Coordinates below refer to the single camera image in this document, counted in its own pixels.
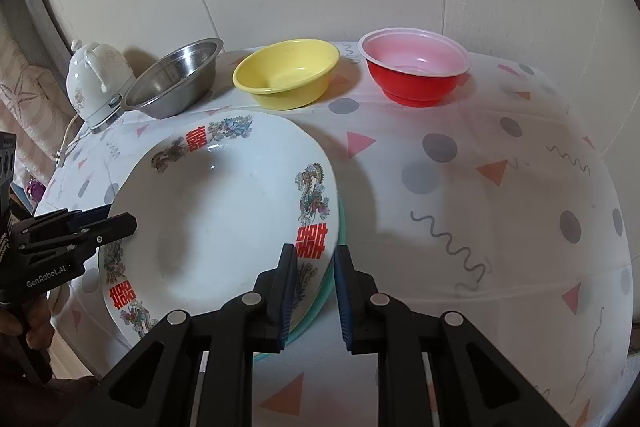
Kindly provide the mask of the left hand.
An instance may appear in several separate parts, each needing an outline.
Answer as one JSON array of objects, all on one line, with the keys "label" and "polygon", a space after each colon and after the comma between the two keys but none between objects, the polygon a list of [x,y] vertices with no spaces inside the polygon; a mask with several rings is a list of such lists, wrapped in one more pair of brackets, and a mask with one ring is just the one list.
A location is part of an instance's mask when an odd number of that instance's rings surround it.
[{"label": "left hand", "polygon": [[30,383],[46,385],[53,376],[49,349],[54,337],[48,299],[40,295],[15,307],[1,307],[1,353]]}]

